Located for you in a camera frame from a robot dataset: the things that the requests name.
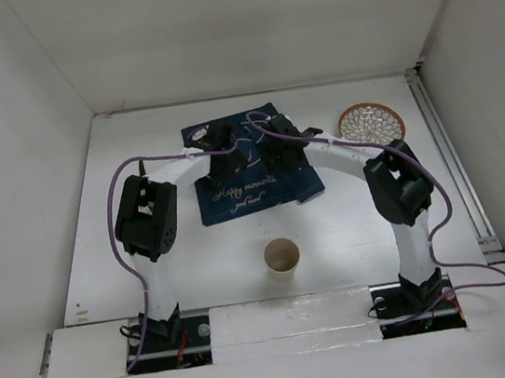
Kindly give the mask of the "blue cloth placemat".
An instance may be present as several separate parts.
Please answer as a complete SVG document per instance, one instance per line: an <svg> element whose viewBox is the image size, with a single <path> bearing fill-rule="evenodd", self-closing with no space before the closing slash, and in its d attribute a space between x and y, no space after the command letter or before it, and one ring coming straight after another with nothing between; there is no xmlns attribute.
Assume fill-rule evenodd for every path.
<svg viewBox="0 0 505 378"><path fill-rule="evenodd" d="M208 130L219 128L230 130L229 140L238 145L235 153L246 159L246 166L226 180L218 181L216 177L208 176L195 182L204 226L231 221L294 200L303 203L325 189L314 168L288 174L267 169L261 149L263 144L274 139L251 127L244 113L183 129L184 145L198 142L204 139Z"/></svg>

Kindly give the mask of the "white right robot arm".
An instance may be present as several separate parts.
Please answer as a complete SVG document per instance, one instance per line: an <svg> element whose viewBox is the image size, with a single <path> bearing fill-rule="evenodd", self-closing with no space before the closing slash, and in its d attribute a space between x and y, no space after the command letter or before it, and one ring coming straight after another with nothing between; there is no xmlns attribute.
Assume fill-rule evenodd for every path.
<svg viewBox="0 0 505 378"><path fill-rule="evenodd" d="M320 129L300 132L288 117L276 115L257 129L267 139L260 152L266 169L278 174L326 168L366 181L377 212L392 227L400 256L399 282L404 304L425 309L439 292L441 273L430 257L430 196L434 186L418 168L409 146L395 140L387 151L338 144Z"/></svg>

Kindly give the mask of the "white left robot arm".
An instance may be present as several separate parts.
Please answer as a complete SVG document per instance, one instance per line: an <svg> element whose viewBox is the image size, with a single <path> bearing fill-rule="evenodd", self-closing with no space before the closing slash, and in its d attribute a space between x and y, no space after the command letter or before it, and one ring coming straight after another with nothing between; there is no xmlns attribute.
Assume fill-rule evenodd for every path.
<svg viewBox="0 0 505 378"><path fill-rule="evenodd" d="M125 161L116 174L133 163L139 170L125 179L117 214L112 202L117 177L111 181L107 202L109 229L115 236L111 248L118 257L117 247L123 247L130 263L121 265L141 282L144 302L139 339L143 342L170 348L181 338L178 300L169 272L158 262L176 241L178 195L202 180L210 188L218 187L246 169L248 161L233 131L227 123L212 121L196 129L179 155L137 156Z"/></svg>

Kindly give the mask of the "black table knife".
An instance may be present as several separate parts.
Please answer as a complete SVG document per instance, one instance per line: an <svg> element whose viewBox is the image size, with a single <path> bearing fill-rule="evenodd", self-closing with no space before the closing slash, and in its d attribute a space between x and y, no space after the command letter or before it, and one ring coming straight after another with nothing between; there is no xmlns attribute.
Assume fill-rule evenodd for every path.
<svg viewBox="0 0 505 378"><path fill-rule="evenodd" d="M138 174L140 177L146 176L145 167L143 166L143 161L138 160Z"/></svg>

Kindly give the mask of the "floral ceramic plate orange rim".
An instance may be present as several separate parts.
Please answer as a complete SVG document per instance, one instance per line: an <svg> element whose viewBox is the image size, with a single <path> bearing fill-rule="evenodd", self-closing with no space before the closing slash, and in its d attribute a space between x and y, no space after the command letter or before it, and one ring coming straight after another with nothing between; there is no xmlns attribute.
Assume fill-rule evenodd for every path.
<svg viewBox="0 0 505 378"><path fill-rule="evenodd" d="M338 120L339 136L350 142L390 144L403 140L406 128L402 117L388 106L375 102L357 103Z"/></svg>

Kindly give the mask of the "beige paper cup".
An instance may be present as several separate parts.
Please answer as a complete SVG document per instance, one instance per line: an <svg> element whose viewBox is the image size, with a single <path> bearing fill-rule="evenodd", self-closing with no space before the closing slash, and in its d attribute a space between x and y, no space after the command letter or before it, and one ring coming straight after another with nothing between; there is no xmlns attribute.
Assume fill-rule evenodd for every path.
<svg viewBox="0 0 505 378"><path fill-rule="evenodd" d="M300 257L300 249L296 243L283 237L268 242L263 255L269 276L278 282L293 278Z"/></svg>

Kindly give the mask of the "white foam front board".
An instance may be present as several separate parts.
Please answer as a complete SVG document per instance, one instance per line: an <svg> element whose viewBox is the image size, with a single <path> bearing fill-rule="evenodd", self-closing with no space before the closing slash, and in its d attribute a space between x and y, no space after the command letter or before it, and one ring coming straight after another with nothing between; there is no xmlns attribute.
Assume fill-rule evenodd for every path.
<svg viewBox="0 0 505 378"><path fill-rule="evenodd" d="M116 322L66 328L48 378L505 378L505 287L458 299L465 328L387 340L365 288L217 307L212 364L142 375L125 371Z"/></svg>

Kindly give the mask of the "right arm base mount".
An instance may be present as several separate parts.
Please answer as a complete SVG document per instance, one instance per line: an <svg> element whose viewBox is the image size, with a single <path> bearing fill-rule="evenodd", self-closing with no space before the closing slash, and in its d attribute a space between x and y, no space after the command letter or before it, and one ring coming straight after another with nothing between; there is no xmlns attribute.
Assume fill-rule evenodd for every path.
<svg viewBox="0 0 505 378"><path fill-rule="evenodd" d="M466 329L468 326L457 298L444 299L431 310L418 315L431 306L442 291L449 289L451 281L443 275L440 288L422 303L413 303L403 295L401 284L389 283L376 285L369 289L372 302L367 316L380 324L384 340L434 333L452 329Z"/></svg>

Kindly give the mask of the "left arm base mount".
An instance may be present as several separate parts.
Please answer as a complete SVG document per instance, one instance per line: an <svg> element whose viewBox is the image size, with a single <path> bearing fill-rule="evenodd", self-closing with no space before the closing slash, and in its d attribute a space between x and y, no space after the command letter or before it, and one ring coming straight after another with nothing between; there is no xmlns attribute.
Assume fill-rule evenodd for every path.
<svg viewBox="0 0 505 378"><path fill-rule="evenodd" d="M175 371L212 364L211 323L208 311L173 315L169 322L148 320L143 348L138 356L142 327L121 326L127 340L127 374Z"/></svg>

